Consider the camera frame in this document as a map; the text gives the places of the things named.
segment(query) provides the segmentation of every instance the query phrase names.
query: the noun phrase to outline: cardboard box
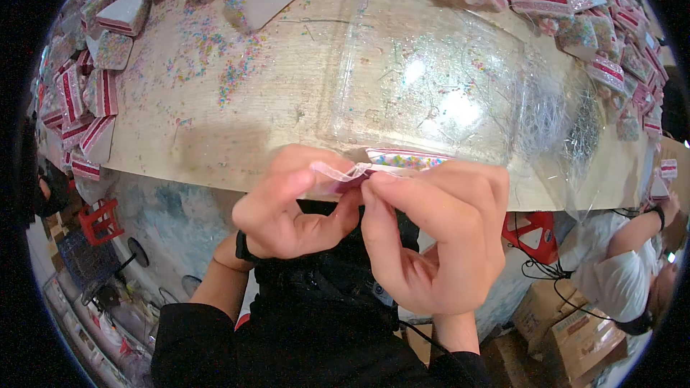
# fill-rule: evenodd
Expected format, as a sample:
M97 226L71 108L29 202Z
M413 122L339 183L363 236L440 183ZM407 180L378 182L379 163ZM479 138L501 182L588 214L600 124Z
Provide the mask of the cardboard box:
M585 305L583 309L606 318L593 305ZM624 340L625 333L612 320L576 311L549 330L544 340L543 368L555 387L584 387L604 367L624 358L624 352L627 355L626 346L616 349Z
M542 388L543 364L527 354L527 341L517 331L496 337L481 350L484 364L496 388Z
M415 328L427 334L429 338L431 338L432 327L433 324L415 325ZM424 365L429 366L429 361L431 360L431 344L410 328L407 329L407 342Z
M574 306L581 306L587 299L575 289L570 280L559 280L558 292ZM542 340L553 324L573 313L575 307L565 303L553 290L553 280L534 282L511 320L527 341L530 355L539 352Z

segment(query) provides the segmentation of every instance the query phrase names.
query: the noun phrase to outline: clear plastic container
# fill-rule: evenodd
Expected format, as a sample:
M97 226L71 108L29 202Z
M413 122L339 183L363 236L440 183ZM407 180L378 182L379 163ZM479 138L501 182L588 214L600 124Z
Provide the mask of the clear plastic container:
M341 142L507 165L525 46L432 0L359 0L330 131Z

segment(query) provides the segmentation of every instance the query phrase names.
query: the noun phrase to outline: hand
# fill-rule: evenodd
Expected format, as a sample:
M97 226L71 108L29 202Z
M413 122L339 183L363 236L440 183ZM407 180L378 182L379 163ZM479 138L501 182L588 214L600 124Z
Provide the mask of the hand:
M414 177L374 173L362 185L362 235L376 280L415 313L479 307L505 266L508 189L506 169L473 162L444 162ZM423 254L404 249L393 207L436 244Z
M673 220L680 210L680 202L678 201L678 194L676 192L671 192L668 195L668 199L659 203L659 207L664 211L664 224L669 226L673 223Z
M362 195L352 189L330 216L304 214L297 199L330 180L309 165L321 160L346 172L353 163L338 154L297 144L283 148L259 185L233 208L233 222L247 234L247 249L258 258L291 259L332 249L359 223Z

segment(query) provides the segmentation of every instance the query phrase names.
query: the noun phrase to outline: wooden table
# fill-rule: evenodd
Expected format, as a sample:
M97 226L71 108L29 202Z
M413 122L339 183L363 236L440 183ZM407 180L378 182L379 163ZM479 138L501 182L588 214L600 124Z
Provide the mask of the wooden table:
M461 0L433 1L462 6ZM357 5L357 0L295 0L247 36L228 23L222 0L153 0L146 28L117 77L120 114L104 166L250 191L271 152L285 144L356 157L362 144L337 141L328 123L347 22ZM511 11L477 15L535 49L556 81L578 65ZM303 24L304 18L309 23ZM580 208L592 199L595 208L637 205L647 145L645 134L638 142L619 142L615 127L607 126ZM564 208L519 156L509 169L511 211Z

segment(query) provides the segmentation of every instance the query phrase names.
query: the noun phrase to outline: black shirt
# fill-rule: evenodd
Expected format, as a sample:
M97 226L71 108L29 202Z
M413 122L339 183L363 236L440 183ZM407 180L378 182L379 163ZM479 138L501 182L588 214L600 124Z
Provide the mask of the black shirt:
M491 387L481 357L455 352L427 369L371 310L338 302L267 305L236 332L213 306L161 310L156 387Z

